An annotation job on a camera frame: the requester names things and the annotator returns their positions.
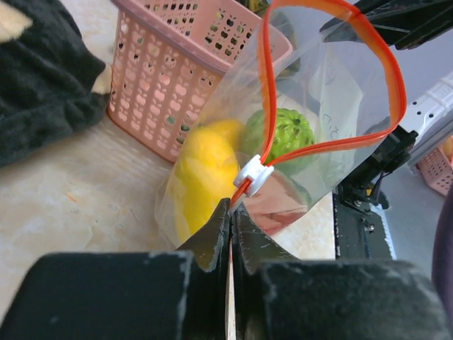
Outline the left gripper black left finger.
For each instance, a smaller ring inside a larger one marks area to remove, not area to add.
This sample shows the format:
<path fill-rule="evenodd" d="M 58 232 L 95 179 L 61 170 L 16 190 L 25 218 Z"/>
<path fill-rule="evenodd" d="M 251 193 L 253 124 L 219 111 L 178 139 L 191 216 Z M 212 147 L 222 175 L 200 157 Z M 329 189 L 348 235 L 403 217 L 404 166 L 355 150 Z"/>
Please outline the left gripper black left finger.
<path fill-rule="evenodd" d="M 28 270 L 2 339 L 225 339 L 230 202 L 174 251 L 52 253 Z"/>

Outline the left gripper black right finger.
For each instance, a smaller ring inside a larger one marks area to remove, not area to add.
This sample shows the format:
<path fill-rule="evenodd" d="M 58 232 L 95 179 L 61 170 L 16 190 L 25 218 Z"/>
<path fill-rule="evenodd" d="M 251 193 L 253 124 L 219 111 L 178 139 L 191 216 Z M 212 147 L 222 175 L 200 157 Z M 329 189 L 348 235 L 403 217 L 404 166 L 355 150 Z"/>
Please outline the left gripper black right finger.
<path fill-rule="evenodd" d="M 238 339 L 448 339 L 430 280 L 392 260 L 305 261 L 231 217 Z"/>

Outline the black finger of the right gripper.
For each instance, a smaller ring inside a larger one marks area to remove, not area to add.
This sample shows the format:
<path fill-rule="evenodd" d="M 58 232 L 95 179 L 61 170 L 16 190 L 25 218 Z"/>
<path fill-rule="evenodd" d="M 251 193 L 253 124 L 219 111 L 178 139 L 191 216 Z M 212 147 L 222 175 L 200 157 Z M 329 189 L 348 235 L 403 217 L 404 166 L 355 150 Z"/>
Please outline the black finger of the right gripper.
<path fill-rule="evenodd" d="M 360 0 L 355 6 L 398 50 L 415 49 L 452 29 L 452 0 Z"/>

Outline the orange fruit toy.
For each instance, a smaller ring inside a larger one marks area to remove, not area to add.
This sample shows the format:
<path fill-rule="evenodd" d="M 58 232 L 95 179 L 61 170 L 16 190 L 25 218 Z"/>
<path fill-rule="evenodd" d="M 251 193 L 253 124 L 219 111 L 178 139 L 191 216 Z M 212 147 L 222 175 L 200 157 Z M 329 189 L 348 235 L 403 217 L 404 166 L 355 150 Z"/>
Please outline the orange fruit toy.
<path fill-rule="evenodd" d="M 187 136 L 169 179 L 179 242 L 207 223 L 221 199 L 234 194 L 239 173 L 235 152 L 243 129 L 241 122 L 228 119 Z"/>

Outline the clear zip top bag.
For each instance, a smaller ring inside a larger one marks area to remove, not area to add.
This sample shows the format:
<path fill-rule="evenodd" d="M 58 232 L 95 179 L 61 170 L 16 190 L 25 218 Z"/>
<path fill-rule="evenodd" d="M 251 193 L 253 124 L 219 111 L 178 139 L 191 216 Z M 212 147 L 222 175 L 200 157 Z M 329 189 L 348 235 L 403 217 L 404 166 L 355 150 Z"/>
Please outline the clear zip top bag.
<path fill-rule="evenodd" d="M 275 1 L 188 133 L 156 199 L 180 245 L 222 199 L 270 235 L 312 209 L 401 122 L 398 62 L 373 3 Z"/>

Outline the green custard apple toy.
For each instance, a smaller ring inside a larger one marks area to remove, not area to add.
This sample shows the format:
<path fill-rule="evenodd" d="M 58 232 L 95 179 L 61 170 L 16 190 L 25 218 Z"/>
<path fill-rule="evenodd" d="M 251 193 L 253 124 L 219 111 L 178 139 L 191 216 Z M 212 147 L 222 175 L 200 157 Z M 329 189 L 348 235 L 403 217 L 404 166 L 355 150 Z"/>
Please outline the green custard apple toy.
<path fill-rule="evenodd" d="M 264 113 L 256 111 L 247 121 L 241 147 L 248 156 L 260 154 L 263 151 Z M 278 108 L 277 125 L 273 145 L 266 162 L 270 162 L 283 154 L 311 146 L 315 143 L 309 121 L 297 110 Z M 287 176 L 298 174 L 305 169 L 313 156 L 296 158 L 275 166 Z"/>

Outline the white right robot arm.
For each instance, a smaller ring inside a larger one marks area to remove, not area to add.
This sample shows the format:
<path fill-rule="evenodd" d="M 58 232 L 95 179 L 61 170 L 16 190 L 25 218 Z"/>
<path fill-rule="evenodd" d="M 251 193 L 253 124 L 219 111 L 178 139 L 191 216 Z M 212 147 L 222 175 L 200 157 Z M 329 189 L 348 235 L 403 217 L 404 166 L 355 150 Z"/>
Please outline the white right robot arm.
<path fill-rule="evenodd" d="M 358 1 L 356 7 L 397 50 L 413 50 L 452 30 L 451 1 Z M 452 117 L 452 76 L 409 103 L 404 119 L 371 156 L 363 158 L 357 151 L 340 155 L 349 170 L 390 174 L 411 158 L 428 130 L 444 117 Z"/>

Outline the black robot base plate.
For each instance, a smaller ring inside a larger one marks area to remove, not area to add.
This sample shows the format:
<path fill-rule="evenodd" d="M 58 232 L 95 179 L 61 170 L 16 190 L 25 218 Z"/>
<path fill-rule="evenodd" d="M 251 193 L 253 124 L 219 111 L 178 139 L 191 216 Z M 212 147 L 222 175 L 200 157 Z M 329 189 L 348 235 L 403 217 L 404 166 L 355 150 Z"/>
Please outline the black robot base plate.
<path fill-rule="evenodd" d="M 336 259 L 395 259 L 382 181 L 410 158 L 418 133 L 398 126 L 333 192 Z"/>

